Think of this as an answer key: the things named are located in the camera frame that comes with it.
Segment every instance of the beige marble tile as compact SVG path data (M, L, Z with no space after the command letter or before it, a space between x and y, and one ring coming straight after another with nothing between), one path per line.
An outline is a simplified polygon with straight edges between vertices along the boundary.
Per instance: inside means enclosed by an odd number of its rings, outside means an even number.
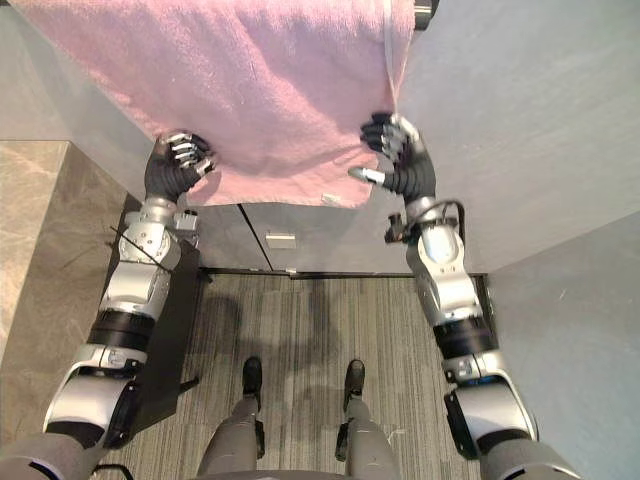
M68 142L0 142L0 362Z
M37 432L87 339L126 192L69 144L0 367L0 444Z

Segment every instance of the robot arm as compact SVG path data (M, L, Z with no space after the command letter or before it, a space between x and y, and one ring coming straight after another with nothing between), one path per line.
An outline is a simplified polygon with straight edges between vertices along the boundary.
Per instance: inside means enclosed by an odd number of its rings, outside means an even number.
M485 480L579 478L538 442L535 419L519 394L464 268L464 209L437 201L433 164L419 132L397 115L374 114L362 140L394 162L394 172L349 173L405 199L406 223L389 217L385 241L407 243L407 262L425 316L454 388L445 396L447 420L460 454L480 459ZM447 209L456 206L456 217Z
M196 236L196 215L179 212L176 201L213 169L212 154L187 132L157 139L145 172L146 199L125 217L119 262L87 343L49 405L43 433L2 452L0 478L84 480L108 449L131 440L135 380L181 258L179 240Z

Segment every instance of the black cable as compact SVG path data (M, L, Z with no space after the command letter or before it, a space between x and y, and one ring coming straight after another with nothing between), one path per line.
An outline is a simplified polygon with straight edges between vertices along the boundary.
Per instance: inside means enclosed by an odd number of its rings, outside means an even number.
M466 232L465 232L465 225L464 225L464 205L462 205L462 202L460 202L458 200L440 200L439 202L433 203L433 204L429 205L427 208L425 208L424 210L420 211L420 213L415 215L414 218L417 220L420 217L424 216L425 214L429 213L434 208L443 207L443 209L442 209L442 221L444 221L445 220L445 214L447 212L447 207L449 207L449 205L455 205L456 209L458 210L458 234L460 235L460 240L462 240L462 243L464 244L465 243ZM417 223L416 220L412 220L410 223L407 224L407 226L405 228L406 232L410 232L411 231L411 229Z
M149 255L149 254L144 250L144 248L140 248L140 246L139 246L139 245L136 245L136 244L135 244L135 242L134 242L133 240L131 240L131 239L127 238L127 236L126 236L123 232L121 232L120 230L118 230L117 228L112 227L112 226L109 226L109 228L110 228L111 230L113 230L114 232L116 232L116 234L117 234L119 237L124 238L127 242L129 242L131 245L133 245L133 246L134 246L134 247L136 247L138 250L140 250L142 253L144 253L147 257L149 257L149 259L150 259L153 263L155 263L158 267L160 267L161 269L163 269L165 272L167 272L167 273L173 273L173 270L171 270L171 269L169 269L169 268L165 267L165 266L164 266L164 265L162 265L160 262L158 262L155 258L153 258L151 255Z
M122 475L124 475L124 478L126 478L127 480L134 480L133 475L131 475L129 469L119 463L103 463L101 465L96 465L96 468L93 469L93 473L96 473L100 470L120 470L122 472Z

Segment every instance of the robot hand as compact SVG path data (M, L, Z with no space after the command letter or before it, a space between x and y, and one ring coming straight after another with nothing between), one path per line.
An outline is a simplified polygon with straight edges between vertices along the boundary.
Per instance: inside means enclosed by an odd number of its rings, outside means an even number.
M215 152L198 135L186 131L160 135L144 174L146 197L160 197L176 203L207 173L214 169Z
M362 127L360 139L394 164L391 173L355 167L349 174L360 180L381 185L405 199L408 205L422 197L435 197L436 176L433 163L420 132L404 117L374 113Z

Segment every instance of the pink towel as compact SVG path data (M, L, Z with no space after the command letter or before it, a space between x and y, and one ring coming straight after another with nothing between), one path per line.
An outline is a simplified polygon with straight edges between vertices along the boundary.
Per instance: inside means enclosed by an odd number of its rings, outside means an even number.
M394 110L412 0L11 3L147 133L214 146L191 203L367 201L347 169L376 165L359 126Z

